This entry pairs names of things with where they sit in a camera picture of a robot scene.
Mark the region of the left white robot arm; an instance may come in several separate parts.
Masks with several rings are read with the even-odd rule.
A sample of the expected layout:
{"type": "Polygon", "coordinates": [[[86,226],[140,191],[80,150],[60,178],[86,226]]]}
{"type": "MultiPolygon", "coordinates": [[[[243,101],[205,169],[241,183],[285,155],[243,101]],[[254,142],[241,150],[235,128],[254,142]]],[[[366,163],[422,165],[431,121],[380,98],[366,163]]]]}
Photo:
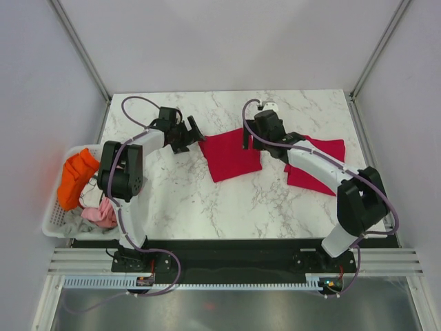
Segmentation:
{"type": "Polygon", "coordinates": [[[190,145],[205,140],[193,116],[184,119],[180,110],[161,107],[158,118],[142,133],[124,142],[103,144],[97,184],[114,208],[119,245],[131,250],[127,263],[136,271],[144,271],[151,264],[151,254],[144,250],[147,235],[138,211],[145,157],[167,146],[175,154],[187,152],[190,145]]]}

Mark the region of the orange t-shirt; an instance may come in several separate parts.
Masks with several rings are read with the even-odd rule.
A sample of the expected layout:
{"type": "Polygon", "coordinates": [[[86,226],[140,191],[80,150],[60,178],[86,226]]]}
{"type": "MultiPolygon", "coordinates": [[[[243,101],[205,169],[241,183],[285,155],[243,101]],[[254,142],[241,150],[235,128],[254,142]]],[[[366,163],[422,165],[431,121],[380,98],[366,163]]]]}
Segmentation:
{"type": "Polygon", "coordinates": [[[57,189],[57,199],[64,211],[70,211],[79,206],[80,195],[99,170],[100,163],[88,148],[69,157],[63,164],[61,183],[57,189]]]}

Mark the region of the white plastic laundry basket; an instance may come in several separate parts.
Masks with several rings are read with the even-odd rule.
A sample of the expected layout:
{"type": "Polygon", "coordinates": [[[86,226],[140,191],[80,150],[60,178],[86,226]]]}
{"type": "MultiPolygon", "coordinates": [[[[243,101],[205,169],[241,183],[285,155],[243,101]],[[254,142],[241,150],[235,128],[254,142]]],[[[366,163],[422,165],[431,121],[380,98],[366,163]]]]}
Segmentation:
{"type": "Polygon", "coordinates": [[[71,156],[80,153],[84,148],[88,148],[91,155],[99,161],[101,159],[103,146],[100,144],[89,144],[83,146],[74,146],[70,148],[64,156],[64,160],[61,163],[61,168],[57,174],[57,179],[54,182],[54,186],[52,189],[52,193],[50,196],[50,200],[48,202],[48,206],[45,209],[45,214],[42,223],[42,232],[47,237],[55,237],[58,239],[76,239],[79,241],[111,241],[117,240],[120,237],[119,229],[114,228],[113,230],[107,230],[106,232],[102,230],[95,230],[92,232],[80,232],[76,235],[69,234],[65,235],[65,232],[62,231],[61,227],[64,226],[64,215],[65,211],[59,205],[57,199],[57,189],[61,183],[61,175],[63,170],[64,162],[70,158],[71,156]]]}

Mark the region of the white printed t-shirt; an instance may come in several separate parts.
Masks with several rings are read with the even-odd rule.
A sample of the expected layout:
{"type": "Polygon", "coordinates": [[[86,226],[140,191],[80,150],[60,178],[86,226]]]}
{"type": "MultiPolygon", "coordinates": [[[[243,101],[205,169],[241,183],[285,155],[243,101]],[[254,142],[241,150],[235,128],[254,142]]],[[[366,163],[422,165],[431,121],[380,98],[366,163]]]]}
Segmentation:
{"type": "Polygon", "coordinates": [[[98,187],[98,172],[92,175],[84,186],[79,197],[82,208],[98,208],[104,198],[103,191],[98,187]]]}

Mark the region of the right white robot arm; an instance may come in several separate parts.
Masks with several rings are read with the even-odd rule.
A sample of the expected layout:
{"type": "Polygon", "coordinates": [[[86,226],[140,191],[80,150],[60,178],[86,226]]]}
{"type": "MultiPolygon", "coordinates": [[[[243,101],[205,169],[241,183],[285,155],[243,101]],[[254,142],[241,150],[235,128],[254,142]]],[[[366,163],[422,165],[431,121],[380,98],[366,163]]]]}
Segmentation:
{"type": "Polygon", "coordinates": [[[297,132],[285,132],[283,121],[273,110],[263,110],[252,120],[243,120],[243,147],[266,150],[287,165],[298,168],[327,186],[337,198],[338,224],[322,240],[315,255],[316,265],[332,271],[340,264],[340,255],[366,235],[378,234],[371,228],[393,211],[380,174],[375,168],[349,167],[314,146],[297,132]]]}

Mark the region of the aluminium frame post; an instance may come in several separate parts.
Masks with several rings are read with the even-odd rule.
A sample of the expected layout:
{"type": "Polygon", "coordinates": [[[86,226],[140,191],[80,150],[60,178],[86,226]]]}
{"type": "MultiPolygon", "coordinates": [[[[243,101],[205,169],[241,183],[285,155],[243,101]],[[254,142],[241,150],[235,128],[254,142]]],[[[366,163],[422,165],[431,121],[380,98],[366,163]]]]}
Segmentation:
{"type": "Polygon", "coordinates": [[[380,39],[378,40],[376,46],[373,49],[373,52],[368,58],[367,63],[365,64],[360,76],[358,77],[355,86],[351,89],[351,91],[347,94],[349,100],[354,103],[357,96],[360,94],[362,88],[364,87],[371,71],[374,69],[378,60],[380,59],[382,53],[386,50],[390,40],[395,34],[400,22],[403,20],[403,17],[407,13],[407,10],[413,3],[413,0],[400,0],[397,8],[394,10],[390,20],[388,21],[386,28],[382,32],[380,39]]]}
{"type": "Polygon", "coordinates": [[[96,69],[96,66],[92,61],[92,58],[88,54],[78,32],[76,31],[76,28],[74,27],[72,20],[70,19],[66,9],[63,7],[62,2],[59,0],[49,0],[48,3],[51,6],[51,8],[54,10],[55,15],[57,16],[58,20],[63,26],[63,29],[65,30],[65,33],[68,36],[68,39],[70,40],[71,44],[76,50],[81,62],[85,66],[85,69],[87,70],[88,74],[90,75],[90,78],[93,80],[96,88],[103,97],[106,105],[107,106],[110,105],[112,97],[108,89],[106,88],[101,78],[101,75],[96,69]]]}

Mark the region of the grey t-shirt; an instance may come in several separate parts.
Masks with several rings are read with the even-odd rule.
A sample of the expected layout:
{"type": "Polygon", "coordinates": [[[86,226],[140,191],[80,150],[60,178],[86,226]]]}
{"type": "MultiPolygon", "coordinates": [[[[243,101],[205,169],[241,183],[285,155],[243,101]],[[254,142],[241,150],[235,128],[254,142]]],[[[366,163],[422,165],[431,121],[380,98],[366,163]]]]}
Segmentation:
{"type": "Polygon", "coordinates": [[[96,229],[96,225],[82,217],[83,209],[75,208],[65,213],[64,224],[60,227],[60,232],[67,238],[74,238],[81,233],[89,233],[96,229]]]}

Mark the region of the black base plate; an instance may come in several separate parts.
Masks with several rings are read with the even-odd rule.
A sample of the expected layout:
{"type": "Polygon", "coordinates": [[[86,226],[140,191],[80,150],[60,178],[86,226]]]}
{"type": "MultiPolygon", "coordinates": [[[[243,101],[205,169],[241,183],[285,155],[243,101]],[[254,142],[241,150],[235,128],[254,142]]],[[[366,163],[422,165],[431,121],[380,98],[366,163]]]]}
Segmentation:
{"type": "Polygon", "coordinates": [[[307,274],[349,274],[355,257],[329,257],[320,239],[151,240],[145,252],[118,248],[113,272],[153,272],[165,283],[304,281],[307,274]]]}

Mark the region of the red t-shirt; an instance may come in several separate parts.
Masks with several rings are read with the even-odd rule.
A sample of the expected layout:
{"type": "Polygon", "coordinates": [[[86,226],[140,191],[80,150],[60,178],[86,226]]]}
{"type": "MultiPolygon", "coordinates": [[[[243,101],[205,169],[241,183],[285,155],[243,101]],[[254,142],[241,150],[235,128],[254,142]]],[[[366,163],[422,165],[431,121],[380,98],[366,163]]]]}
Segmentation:
{"type": "Polygon", "coordinates": [[[263,169],[260,152],[243,149],[243,129],[207,136],[198,142],[212,181],[218,183],[263,169]]]}
{"type": "MultiPolygon", "coordinates": [[[[301,141],[302,147],[313,146],[315,152],[327,154],[331,159],[344,163],[346,148],[342,139],[320,140],[310,136],[305,136],[305,138],[309,143],[301,141]]],[[[303,150],[294,150],[289,153],[289,161],[294,164],[285,166],[288,185],[335,196],[342,181],[351,178],[334,164],[303,150]]]]}

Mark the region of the left aluminium frame post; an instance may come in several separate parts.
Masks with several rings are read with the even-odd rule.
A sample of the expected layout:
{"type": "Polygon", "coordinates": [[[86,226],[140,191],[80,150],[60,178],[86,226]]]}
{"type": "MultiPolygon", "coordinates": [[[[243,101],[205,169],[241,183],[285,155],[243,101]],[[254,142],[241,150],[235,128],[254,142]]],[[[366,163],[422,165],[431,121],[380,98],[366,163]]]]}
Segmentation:
{"type": "Polygon", "coordinates": [[[71,44],[76,50],[81,62],[85,66],[85,69],[87,70],[88,74],[90,75],[90,78],[93,80],[96,88],[103,97],[106,105],[107,106],[110,105],[112,97],[108,89],[106,88],[101,78],[101,75],[96,69],[96,66],[92,61],[92,58],[88,54],[78,32],[76,31],[76,28],[74,27],[72,20],[70,19],[66,9],[63,7],[62,2],[59,0],[49,0],[48,3],[51,6],[51,8],[54,10],[55,15],[57,16],[58,20],[63,26],[63,29],[65,30],[65,33],[68,36],[68,39],[70,40],[71,44]]]}

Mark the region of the right aluminium frame post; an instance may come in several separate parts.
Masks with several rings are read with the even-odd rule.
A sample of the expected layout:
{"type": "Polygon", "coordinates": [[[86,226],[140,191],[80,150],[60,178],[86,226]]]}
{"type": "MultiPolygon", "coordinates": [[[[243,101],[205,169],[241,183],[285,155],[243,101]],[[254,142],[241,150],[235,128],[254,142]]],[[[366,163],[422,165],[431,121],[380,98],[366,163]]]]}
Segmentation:
{"type": "Polygon", "coordinates": [[[376,46],[373,49],[373,52],[368,58],[367,63],[365,64],[360,76],[358,77],[355,86],[351,89],[351,91],[347,94],[349,100],[354,103],[357,96],[360,94],[362,88],[364,87],[371,71],[374,69],[378,60],[380,59],[382,53],[386,50],[390,40],[395,34],[400,22],[403,20],[403,17],[407,13],[407,10],[413,3],[413,0],[400,0],[397,8],[394,10],[390,20],[388,21],[386,28],[382,32],[380,39],[378,40],[376,46]]]}

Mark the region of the pink t-shirt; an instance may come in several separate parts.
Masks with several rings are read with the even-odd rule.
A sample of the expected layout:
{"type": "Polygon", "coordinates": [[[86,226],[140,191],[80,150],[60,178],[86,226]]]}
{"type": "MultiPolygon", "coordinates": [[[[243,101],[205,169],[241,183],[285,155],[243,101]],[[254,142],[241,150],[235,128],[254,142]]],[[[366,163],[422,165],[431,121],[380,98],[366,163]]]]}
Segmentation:
{"type": "Polygon", "coordinates": [[[97,208],[84,208],[81,216],[100,228],[111,229],[117,226],[114,208],[107,197],[103,198],[97,208]]]}

